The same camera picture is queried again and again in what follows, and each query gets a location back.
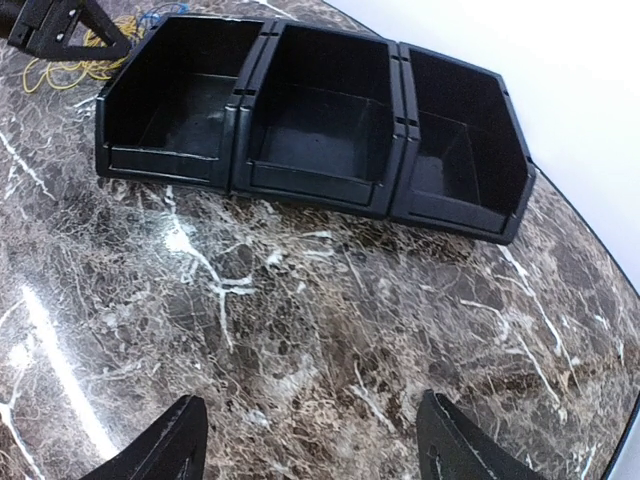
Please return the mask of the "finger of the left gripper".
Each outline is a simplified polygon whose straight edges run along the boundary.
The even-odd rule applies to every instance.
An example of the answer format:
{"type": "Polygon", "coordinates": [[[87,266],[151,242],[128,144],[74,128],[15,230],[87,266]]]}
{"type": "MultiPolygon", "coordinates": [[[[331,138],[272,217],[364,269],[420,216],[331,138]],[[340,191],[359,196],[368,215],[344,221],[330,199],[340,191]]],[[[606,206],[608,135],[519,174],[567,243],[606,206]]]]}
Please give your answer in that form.
{"type": "Polygon", "coordinates": [[[11,1],[9,45],[45,60],[117,60],[131,50],[131,42],[96,1],[11,1]],[[72,45],[80,24],[104,45],[72,45]]]}

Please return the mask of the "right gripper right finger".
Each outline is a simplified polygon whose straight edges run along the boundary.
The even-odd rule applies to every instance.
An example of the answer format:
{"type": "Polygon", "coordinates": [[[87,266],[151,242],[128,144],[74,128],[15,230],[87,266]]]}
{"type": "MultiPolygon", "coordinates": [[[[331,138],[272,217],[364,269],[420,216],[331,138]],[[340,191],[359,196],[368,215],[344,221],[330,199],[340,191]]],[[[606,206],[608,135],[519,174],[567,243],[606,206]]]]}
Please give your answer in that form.
{"type": "Polygon", "coordinates": [[[496,444],[445,395],[424,392],[416,416],[423,479],[538,479],[496,444]]]}

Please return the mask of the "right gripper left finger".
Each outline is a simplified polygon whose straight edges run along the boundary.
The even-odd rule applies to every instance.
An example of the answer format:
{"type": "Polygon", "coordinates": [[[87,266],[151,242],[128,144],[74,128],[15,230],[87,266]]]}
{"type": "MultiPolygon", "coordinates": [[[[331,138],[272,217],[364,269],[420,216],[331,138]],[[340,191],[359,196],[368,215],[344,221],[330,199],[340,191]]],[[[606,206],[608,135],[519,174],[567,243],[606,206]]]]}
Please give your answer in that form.
{"type": "Polygon", "coordinates": [[[207,435],[204,400],[184,395],[124,450],[83,478],[201,479],[207,435]]]}

